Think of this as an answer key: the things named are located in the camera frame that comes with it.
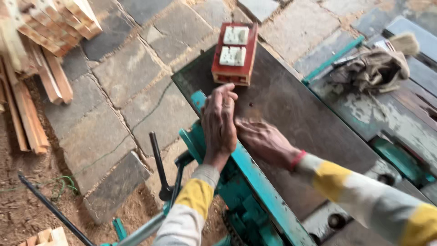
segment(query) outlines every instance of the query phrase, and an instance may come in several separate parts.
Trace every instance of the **stone floor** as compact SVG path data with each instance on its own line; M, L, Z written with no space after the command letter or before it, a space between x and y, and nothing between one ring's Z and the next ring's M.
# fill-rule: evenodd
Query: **stone floor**
M82 194L132 149L152 172L147 185L157 194L150 131L156 132L169 183L174 182L173 160L186 150L178 130L189 128L197 116L170 76L216 43L224 21L264 20L261 44L299 78L360 33L368 39L379 34L400 14L436 34L435 23L426 18L436 15L437 7L426 1L425 6L414 0L89 1L103 33L64 57L75 98L71 105L45 102Z

